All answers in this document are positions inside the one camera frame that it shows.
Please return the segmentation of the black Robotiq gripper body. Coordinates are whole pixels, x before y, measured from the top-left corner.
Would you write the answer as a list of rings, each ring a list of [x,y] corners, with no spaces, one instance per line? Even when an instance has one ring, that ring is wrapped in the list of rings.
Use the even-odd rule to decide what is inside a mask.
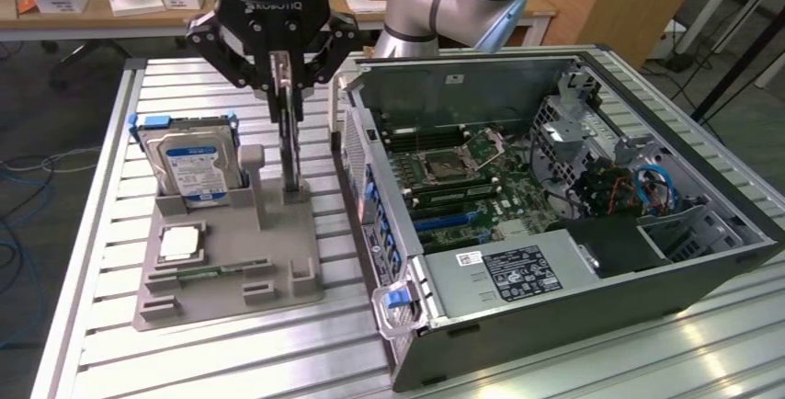
[[[303,51],[330,18],[327,0],[219,0],[219,23],[259,51]]]

